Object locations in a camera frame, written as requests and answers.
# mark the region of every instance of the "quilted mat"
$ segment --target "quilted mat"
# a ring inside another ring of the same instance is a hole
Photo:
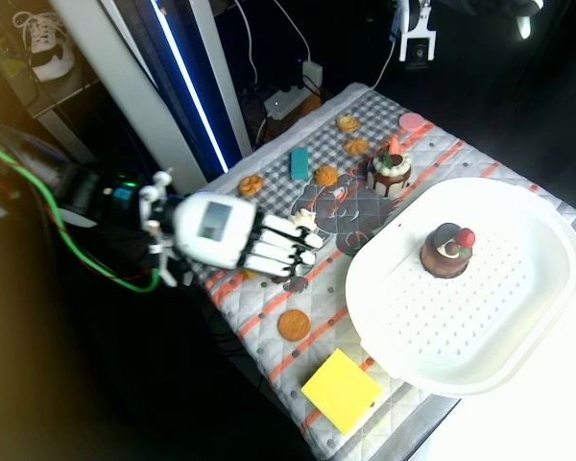
[[[255,173],[264,178],[265,185],[250,200],[266,212],[288,217],[307,208],[317,213],[324,246],[318,251],[317,264],[304,277],[247,279],[239,271],[218,271],[197,263],[193,267],[321,460],[366,461],[407,455],[393,454],[395,447],[407,444],[405,451],[409,451],[411,446],[405,439],[430,432],[454,404],[448,400],[442,411],[433,396],[388,376],[360,347],[350,321],[345,297],[348,266],[386,223],[436,182],[483,177],[528,188],[551,202],[576,230],[574,208],[465,141],[430,122],[415,132],[402,131],[398,118],[406,111],[363,85],[351,85],[334,101],[301,120],[291,132],[242,160],[207,187],[236,196],[238,182]],[[358,118],[356,132],[338,130],[335,120],[342,115]],[[412,159],[409,186],[395,201],[370,191],[365,175],[373,150],[391,135],[398,137]],[[343,144],[352,137],[368,139],[370,150],[359,157],[347,155]],[[313,175],[310,181],[291,181],[289,152],[298,147],[308,150],[311,172],[325,164],[335,166],[340,174],[337,183],[321,187],[313,181]],[[284,340],[276,327],[279,316],[294,308],[304,311],[312,324],[309,335],[297,343]],[[342,435],[300,391],[337,348],[384,389],[359,426],[347,435]],[[412,425],[410,430],[406,429],[408,425]]]

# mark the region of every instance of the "power strip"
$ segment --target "power strip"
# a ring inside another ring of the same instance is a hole
[[[323,67],[313,61],[304,61],[303,76],[311,79],[311,81],[303,79],[305,85],[312,87],[313,82],[317,87],[320,87],[323,84]],[[281,120],[307,99],[310,94],[312,94],[311,91],[306,87],[298,88],[297,86],[293,86],[290,91],[278,91],[265,101],[267,114],[274,120]]]

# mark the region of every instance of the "green cable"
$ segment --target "green cable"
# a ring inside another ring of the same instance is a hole
[[[19,173],[21,176],[23,176],[29,182],[31,182],[33,184],[33,186],[36,187],[36,189],[38,189],[40,194],[44,197],[45,201],[47,202],[47,205],[51,209],[51,212],[54,216],[56,224],[58,225],[58,230],[60,232],[61,239],[64,241],[66,246],[75,254],[75,256],[78,259],[80,259],[82,262],[87,264],[89,267],[91,267],[95,271],[101,273],[103,276],[110,278],[115,283],[119,283],[123,287],[128,288],[129,290],[132,290],[136,293],[149,293],[150,291],[153,291],[157,288],[157,286],[160,282],[160,276],[159,276],[159,270],[158,269],[152,270],[152,273],[151,273],[152,279],[150,281],[150,284],[148,286],[140,287],[140,286],[136,286],[136,285],[133,285],[131,283],[128,283],[125,280],[116,279],[114,274],[112,274],[110,271],[108,271],[104,267],[98,265],[92,259],[87,257],[87,255],[85,253],[83,253],[79,249],[79,247],[77,247],[77,245],[75,244],[73,239],[70,237],[70,235],[66,231],[66,226],[64,224],[64,221],[61,219],[60,210],[58,209],[58,204],[56,203],[56,199],[54,199],[54,196],[51,193],[51,191],[49,190],[49,188],[39,178],[37,178],[34,174],[29,172],[25,168],[23,168],[14,158],[9,156],[8,154],[3,152],[2,150],[0,150],[0,159],[2,161],[6,162],[13,170],[15,170],[17,173]]]

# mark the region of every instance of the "perforated tray bottom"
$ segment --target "perforated tray bottom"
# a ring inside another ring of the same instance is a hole
[[[507,235],[480,230],[466,271],[436,279],[420,263],[420,248],[382,282],[390,341],[418,361],[463,362],[496,319],[521,304],[532,287],[533,267]]]

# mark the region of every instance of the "shoelace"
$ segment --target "shoelace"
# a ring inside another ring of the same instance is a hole
[[[63,23],[54,12],[42,12],[39,14],[32,14],[31,12],[17,12],[12,17],[12,25],[17,29],[22,29],[23,46],[28,47],[28,34],[32,46],[49,44],[51,39],[55,37],[55,32],[60,32],[66,36],[63,29]]]

